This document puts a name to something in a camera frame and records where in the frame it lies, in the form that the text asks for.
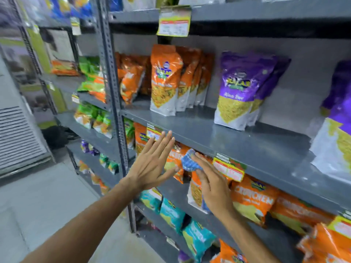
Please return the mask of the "flat orange packets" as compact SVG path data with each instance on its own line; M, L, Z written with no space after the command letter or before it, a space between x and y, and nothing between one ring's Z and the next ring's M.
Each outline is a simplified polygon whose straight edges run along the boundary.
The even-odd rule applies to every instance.
M77 65L72 61L51 60L51 73L57 76L80 76Z

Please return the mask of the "black bag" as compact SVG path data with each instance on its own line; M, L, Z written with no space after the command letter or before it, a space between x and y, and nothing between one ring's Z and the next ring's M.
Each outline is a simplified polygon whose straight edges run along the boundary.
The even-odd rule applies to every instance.
M70 128L63 126L51 126L41 130L50 150L57 150L65 147L70 141L74 141L79 136Z

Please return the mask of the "small purple packet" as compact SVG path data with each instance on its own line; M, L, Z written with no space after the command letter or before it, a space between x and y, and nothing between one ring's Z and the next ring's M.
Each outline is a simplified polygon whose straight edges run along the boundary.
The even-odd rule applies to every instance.
M188 256L184 251L179 250L178 263L194 263L194 260Z

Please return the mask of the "small orange packets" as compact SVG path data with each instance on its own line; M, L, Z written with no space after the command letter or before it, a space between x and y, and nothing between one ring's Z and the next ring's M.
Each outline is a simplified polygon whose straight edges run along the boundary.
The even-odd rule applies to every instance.
M83 161L79 160L78 168L83 177L87 178L93 185L93 189L98 190L98 187L100 188L100 195L104 196L110 191L110 187L108 187L102 181L101 177L96 175Z

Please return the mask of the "person's left hand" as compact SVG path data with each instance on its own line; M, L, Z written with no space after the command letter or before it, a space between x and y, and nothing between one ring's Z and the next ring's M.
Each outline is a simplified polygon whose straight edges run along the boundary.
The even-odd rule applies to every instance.
M174 143L175 138L172 137L172 148ZM136 194L143 190L157 187L157 178L165 172L164 167L167 159L165 161L157 159L157 147L158 143L155 141L153 144L153 159L141 159L140 153L126 176L128 187Z

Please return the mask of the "yellow-red shelf price label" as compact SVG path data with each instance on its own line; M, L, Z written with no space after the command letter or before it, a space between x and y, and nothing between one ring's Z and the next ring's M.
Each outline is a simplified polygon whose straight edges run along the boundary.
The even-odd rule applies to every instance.
M345 210L339 213L328 228L351 239L351 211Z
M159 140L163 129L152 123L147 123L146 126L146 136L148 138L154 138L155 141Z
M228 181L241 182L247 169L245 164L220 153L216 153L212 164Z

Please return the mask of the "large yellow shelf label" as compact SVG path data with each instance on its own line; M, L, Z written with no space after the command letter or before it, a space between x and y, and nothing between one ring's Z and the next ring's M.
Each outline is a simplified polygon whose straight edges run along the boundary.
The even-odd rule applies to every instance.
M176 5L161 7L156 35L188 37L191 24L191 6Z

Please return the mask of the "row of orange-white snack packets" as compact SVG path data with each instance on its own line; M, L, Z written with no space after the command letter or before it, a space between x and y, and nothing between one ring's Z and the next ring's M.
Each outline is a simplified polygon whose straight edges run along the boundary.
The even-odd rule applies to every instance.
M191 93L204 85L210 56L199 48L162 44L152 47L151 56L115 53L124 106L145 94L150 110L166 117L192 108Z

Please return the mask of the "pile of green-orange packets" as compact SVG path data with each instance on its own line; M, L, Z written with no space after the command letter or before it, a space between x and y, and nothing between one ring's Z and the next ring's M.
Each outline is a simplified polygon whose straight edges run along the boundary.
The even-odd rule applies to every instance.
M79 68L86 79L77 92L87 92L103 103L106 102L105 80L98 56L79 56Z
M87 129L94 129L96 132L112 139L112 126L110 113L89 103L78 105L73 115L75 121Z

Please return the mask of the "purple-white snack packet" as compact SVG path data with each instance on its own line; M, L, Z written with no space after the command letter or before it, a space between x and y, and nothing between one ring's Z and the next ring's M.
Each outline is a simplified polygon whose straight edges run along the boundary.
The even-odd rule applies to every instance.
M328 96L320 105L324 121L311 143L311 164L321 173L351 184L351 59L340 61Z
M256 121L261 115L261 106L264 104L265 100L271 96L272 92L276 88L279 79L285 73L287 68L291 63L291 58L285 56L278 56L277 63L274 70L270 74L269 78L260 86L251 107L251 111L247 120L247 126L252 127L255 125Z
M278 56L272 54L223 51L214 123L237 131L245 130L256 93L277 62Z

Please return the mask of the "narrow grey metal shelving rack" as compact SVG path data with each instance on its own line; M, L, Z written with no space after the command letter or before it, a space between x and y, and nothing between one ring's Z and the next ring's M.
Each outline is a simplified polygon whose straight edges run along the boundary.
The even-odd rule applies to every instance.
M88 156L86 153L79 152L78 141L69 143L66 146L71 162L76 169L77 175L82 174L78 170L76 161L73 157L74 154L76 154L80 160L87 164L88 167L90 167L96 175L100 176L102 181L110 189L112 189L124 177L125 171L128 169L129 165L129 156L128 149L123 143L125 131L123 118L120 115L117 71L113 69L115 67L115 60L111 44L111 32L107 18L107 0L92 0L93 18L91 20L91 25L94 27L95 36L98 43L99 57L102 61L102 72L105 80L107 103L99 101L87 92L77 92L77 88L84 80L83 76L56 76L54 74L42 74L38 60L33 54L33 46L30 43L29 34L26 29L26 25L24 24L24 18L21 13L22 9L19 5L20 3L16 0L7 0L7 2L11 8L11 13L20 23L18 26L19 30L24 39L29 55L32 61L34 61L36 74L39 76L39 80L44 87L44 92L46 95L49 94L47 86L52 84L53 86L56 86L67 93L76 93L79 96L80 103L87 102L110 113L112 139L105 137L104 135L96 132L94 129L84 128L82 125L75 122L73 119L72 111L57 114L57 112L54 110L55 119L59 124L70 128L74 133L79 135L80 140L85 140L88 143L94 145L100 153L105 154L110 159L120 164L119 173L113 175L108 169L103 168L100 165L97 156Z

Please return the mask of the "pile of blue-yellow packets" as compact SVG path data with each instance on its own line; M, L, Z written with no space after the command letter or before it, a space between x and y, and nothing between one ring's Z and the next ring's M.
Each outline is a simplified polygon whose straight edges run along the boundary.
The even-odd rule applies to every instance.
M87 19L93 15L91 0L44 0L50 17L54 19L77 17Z

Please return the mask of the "orange snack packet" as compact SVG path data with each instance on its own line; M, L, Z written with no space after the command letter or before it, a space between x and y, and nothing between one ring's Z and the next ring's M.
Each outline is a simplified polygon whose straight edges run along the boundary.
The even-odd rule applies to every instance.
M220 252L213 256L209 263L248 263L246 257L230 247L223 240L220 241Z

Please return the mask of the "blue checked cleaning cloth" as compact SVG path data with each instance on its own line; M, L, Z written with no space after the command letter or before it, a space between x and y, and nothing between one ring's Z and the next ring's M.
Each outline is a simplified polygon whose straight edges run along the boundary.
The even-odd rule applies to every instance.
M203 170L203 168L192 159L192 155L195 155L194 149L189 149L186 154L182 157L182 167L185 171L193 172L196 170Z

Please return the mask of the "person's left forearm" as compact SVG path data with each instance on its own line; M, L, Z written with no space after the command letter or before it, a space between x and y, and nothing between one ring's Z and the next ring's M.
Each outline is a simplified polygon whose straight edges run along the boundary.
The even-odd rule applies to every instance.
M123 178L20 263L88 263L114 221L142 189L141 180Z

